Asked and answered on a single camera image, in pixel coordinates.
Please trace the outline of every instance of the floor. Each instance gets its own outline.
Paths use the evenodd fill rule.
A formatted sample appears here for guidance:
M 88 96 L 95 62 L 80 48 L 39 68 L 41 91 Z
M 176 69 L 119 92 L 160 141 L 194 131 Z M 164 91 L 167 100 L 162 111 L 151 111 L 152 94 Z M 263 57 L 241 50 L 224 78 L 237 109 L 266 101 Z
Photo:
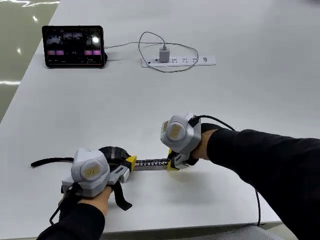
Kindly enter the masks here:
M 0 122 L 41 40 L 59 1 L 0 0 Z M 297 238 L 284 225 L 269 229 L 285 240 Z

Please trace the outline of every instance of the power outlet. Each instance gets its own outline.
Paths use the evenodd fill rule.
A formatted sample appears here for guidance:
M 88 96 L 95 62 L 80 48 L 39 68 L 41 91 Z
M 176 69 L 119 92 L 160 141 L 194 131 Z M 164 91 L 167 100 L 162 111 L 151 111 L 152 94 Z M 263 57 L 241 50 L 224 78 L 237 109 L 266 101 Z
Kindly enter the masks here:
M 191 66 L 197 61 L 195 56 L 171 56 L 169 62 L 159 62 L 159 58 L 145 58 L 151 67 L 180 67 Z M 216 65 L 216 58 L 213 55 L 199 56 L 199 61 L 195 66 L 211 66 Z M 148 65 L 141 59 L 141 66 L 147 68 Z

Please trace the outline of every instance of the black jacket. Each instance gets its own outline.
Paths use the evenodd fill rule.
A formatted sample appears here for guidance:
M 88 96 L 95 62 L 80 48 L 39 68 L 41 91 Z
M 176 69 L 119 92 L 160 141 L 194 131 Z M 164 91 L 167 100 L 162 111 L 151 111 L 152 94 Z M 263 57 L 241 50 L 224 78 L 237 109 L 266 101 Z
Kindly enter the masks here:
M 216 130 L 209 159 L 252 185 L 299 239 L 315 239 L 320 227 L 320 140 L 254 130 Z M 105 218 L 95 207 L 78 204 L 41 240 L 98 240 Z

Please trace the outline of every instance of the black strap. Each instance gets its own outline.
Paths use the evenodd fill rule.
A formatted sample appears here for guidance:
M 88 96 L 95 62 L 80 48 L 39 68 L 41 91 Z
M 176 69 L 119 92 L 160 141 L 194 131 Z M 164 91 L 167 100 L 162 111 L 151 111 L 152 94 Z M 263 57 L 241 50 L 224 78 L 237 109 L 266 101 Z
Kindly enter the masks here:
M 189 164 L 190 166 L 195 165 L 197 162 L 199 161 L 199 158 L 193 158 L 193 157 L 189 157 L 189 159 L 187 161 L 185 161 L 187 164 Z
M 110 187 L 113 188 L 115 203 L 119 208 L 121 208 L 124 211 L 127 211 L 129 208 L 132 207 L 132 204 L 125 200 L 124 193 L 122 191 L 122 187 L 119 181 L 117 181 L 114 185 L 111 185 Z
M 52 158 L 45 158 L 39 161 L 34 161 L 31 163 L 31 167 L 36 168 L 41 165 L 57 163 L 57 162 L 67 162 L 72 163 L 74 161 L 73 157 L 52 157 Z

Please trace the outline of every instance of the tablet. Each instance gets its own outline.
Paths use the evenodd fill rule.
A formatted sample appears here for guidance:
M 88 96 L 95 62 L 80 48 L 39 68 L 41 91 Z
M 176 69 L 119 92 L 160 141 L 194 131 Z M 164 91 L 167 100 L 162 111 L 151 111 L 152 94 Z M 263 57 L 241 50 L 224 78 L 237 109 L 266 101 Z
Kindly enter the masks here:
M 106 63 L 101 26 L 43 26 L 42 38 L 50 68 L 101 68 Z

